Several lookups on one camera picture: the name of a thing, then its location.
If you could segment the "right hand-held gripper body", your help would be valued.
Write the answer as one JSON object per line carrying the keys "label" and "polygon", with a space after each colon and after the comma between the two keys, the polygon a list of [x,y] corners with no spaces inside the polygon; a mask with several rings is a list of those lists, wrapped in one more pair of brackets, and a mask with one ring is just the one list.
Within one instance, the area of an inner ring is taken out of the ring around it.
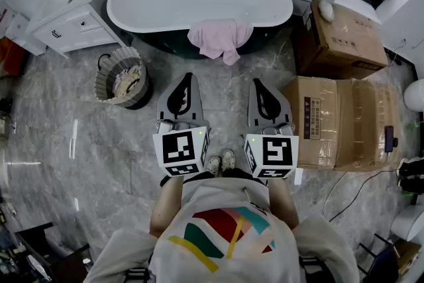
{"label": "right hand-held gripper body", "polygon": [[299,137],[293,124],[266,127],[247,134],[244,153],[253,178],[287,178],[297,168]]}

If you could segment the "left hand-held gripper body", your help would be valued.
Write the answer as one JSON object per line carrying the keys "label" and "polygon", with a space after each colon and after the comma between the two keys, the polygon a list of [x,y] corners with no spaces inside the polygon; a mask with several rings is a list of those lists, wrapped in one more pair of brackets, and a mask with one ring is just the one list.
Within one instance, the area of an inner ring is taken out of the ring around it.
{"label": "left hand-held gripper body", "polygon": [[152,136],[158,165],[169,177],[191,176],[205,170],[209,147],[206,122],[169,119],[157,122]]}

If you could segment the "striped laundry basket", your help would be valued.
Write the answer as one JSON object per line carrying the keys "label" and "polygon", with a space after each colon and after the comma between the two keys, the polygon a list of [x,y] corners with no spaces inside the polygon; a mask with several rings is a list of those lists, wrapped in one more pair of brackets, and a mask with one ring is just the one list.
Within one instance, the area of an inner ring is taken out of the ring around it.
{"label": "striped laundry basket", "polygon": [[[133,66],[141,67],[140,81],[126,95],[115,97],[113,95],[113,84],[116,75]],[[109,54],[100,55],[94,90],[95,96],[100,102],[136,110],[144,107],[150,101],[153,85],[138,51],[133,47],[122,47]]]}

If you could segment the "pink cloth garment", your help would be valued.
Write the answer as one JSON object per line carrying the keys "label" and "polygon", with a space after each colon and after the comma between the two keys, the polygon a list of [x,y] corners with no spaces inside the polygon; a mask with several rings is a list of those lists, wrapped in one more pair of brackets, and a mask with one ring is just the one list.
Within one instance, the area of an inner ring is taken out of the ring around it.
{"label": "pink cloth garment", "polygon": [[192,24],[187,34],[199,53],[212,60],[223,58],[224,64],[234,65],[240,55],[237,49],[251,37],[254,27],[235,19],[210,19]]}

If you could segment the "person's left forearm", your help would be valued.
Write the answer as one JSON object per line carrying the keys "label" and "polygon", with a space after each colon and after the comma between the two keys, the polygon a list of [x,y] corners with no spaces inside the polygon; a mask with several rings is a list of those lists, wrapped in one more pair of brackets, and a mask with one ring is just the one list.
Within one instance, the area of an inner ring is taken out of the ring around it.
{"label": "person's left forearm", "polygon": [[159,238],[182,206],[184,177],[171,177],[160,189],[150,218],[149,234]]}

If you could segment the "person's left white shoe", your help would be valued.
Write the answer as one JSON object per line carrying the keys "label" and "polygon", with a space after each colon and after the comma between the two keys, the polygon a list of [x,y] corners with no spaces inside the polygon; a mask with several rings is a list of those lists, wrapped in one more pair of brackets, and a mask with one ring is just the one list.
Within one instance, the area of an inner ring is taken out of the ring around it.
{"label": "person's left white shoe", "polygon": [[206,164],[206,171],[208,171],[214,177],[217,177],[219,175],[220,169],[221,158],[219,156],[212,156]]}

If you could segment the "person's white shoe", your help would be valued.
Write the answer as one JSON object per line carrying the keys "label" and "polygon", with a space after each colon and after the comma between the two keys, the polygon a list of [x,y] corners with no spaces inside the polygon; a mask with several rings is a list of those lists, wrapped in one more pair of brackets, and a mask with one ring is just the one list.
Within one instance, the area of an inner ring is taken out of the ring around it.
{"label": "person's white shoe", "polygon": [[220,169],[221,158],[219,156],[212,156],[206,164],[206,171],[208,171],[214,177],[217,177],[219,175]]}
{"label": "person's white shoe", "polygon": [[223,151],[222,161],[221,161],[221,170],[222,172],[226,170],[234,170],[236,166],[236,157],[234,152],[231,149]]}

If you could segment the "cream clothes bundle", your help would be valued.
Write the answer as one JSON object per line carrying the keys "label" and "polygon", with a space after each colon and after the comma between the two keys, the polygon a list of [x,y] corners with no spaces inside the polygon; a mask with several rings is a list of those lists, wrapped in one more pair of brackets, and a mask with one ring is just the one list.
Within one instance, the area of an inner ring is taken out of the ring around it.
{"label": "cream clothes bundle", "polygon": [[124,69],[120,74],[116,75],[113,84],[113,95],[115,97],[126,95],[140,81],[140,76],[140,66]]}

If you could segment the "taped cardboard box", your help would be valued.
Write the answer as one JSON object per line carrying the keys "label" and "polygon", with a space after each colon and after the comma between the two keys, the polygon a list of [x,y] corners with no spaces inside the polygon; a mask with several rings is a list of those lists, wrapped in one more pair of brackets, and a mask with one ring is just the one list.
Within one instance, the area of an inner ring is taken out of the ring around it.
{"label": "taped cardboard box", "polygon": [[339,135],[335,170],[372,172],[398,162],[399,150],[384,152],[384,127],[399,142],[399,102],[394,87],[367,80],[338,80]]}

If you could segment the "dark smartphone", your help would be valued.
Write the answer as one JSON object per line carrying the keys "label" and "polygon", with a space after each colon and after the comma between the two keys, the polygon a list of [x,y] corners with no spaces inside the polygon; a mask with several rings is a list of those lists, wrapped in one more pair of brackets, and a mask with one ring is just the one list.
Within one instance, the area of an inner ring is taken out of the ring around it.
{"label": "dark smartphone", "polygon": [[384,127],[384,152],[391,153],[398,147],[398,139],[394,137],[394,127],[391,125]]}

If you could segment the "person's white printed shirt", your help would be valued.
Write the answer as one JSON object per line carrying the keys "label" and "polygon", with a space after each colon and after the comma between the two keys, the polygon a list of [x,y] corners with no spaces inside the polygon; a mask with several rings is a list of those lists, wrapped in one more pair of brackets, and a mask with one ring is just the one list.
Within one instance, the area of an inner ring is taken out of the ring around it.
{"label": "person's white printed shirt", "polygon": [[359,283],[350,245],[322,216],[290,229],[270,211],[268,183],[211,178],[183,184],[159,238],[120,229],[84,283]]}

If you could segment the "white vanity cabinet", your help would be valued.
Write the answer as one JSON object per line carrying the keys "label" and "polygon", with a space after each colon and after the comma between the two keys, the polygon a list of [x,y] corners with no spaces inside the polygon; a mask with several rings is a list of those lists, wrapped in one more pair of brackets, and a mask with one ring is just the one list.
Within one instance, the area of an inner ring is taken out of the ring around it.
{"label": "white vanity cabinet", "polygon": [[125,46],[107,14],[107,0],[42,0],[26,32],[61,56],[104,44]]}

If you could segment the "black headset device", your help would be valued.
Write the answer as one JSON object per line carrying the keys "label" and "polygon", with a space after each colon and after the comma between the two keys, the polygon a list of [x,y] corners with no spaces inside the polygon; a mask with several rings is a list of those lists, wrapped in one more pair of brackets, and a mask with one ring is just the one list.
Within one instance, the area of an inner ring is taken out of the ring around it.
{"label": "black headset device", "polygon": [[402,158],[397,170],[397,185],[412,194],[424,194],[424,157]]}

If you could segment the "dark folding chair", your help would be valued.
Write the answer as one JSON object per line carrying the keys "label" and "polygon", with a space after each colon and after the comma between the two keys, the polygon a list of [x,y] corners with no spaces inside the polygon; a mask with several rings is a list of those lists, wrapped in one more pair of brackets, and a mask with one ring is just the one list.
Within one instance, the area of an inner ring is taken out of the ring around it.
{"label": "dark folding chair", "polygon": [[395,245],[376,233],[374,233],[374,236],[385,244],[385,248],[375,254],[364,244],[359,243],[358,246],[363,248],[373,258],[368,270],[357,265],[359,271],[364,274],[361,283],[396,283],[399,278],[399,267]]}

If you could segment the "orange box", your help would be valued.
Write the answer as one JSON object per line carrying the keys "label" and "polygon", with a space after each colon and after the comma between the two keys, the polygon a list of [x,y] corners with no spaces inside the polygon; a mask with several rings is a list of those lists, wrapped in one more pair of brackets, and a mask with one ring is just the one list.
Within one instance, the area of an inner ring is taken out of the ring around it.
{"label": "orange box", "polygon": [[23,72],[28,52],[7,37],[0,39],[0,78],[17,77]]}

